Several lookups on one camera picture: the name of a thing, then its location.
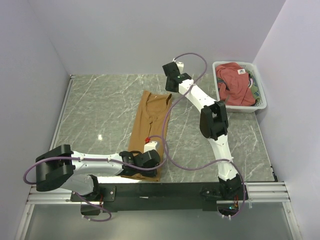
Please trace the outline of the tan ribbed tank top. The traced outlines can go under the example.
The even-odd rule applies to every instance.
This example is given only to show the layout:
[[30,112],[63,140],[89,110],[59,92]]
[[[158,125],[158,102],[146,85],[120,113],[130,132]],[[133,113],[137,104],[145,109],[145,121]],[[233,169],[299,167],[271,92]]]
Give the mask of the tan ribbed tank top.
[[128,151],[144,151],[146,138],[150,136],[167,136],[172,106],[171,94],[154,94],[145,90],[140,99],[135,121],[131,131]]

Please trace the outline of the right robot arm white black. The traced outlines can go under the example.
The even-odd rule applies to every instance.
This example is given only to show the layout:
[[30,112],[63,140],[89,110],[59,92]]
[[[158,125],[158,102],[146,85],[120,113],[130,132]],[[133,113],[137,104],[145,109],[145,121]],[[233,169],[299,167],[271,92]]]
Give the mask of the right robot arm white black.
[[162,66],[166,76],[165,90],[186,97],[199,111],[199,129],[210,143],[218,161],[219,193],[226,200],[232,199],[243,187],[241,174],[233,165],[228,142],[228,117],[224,102],[206,94],[187,73],[181,73],[176,62]]

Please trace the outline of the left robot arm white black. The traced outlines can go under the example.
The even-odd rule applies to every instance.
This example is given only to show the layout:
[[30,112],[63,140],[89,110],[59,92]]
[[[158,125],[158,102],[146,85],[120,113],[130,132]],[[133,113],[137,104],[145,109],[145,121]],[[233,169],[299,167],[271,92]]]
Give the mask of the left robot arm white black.
[[150,141],[143,151],[101,155],[72,151],[70,145],[60,145],[36,158],[36,189],[49,192],[62,188],[94,201],[100,195],[98,176],[155,177],[161,162],[158,146],[158,142]]

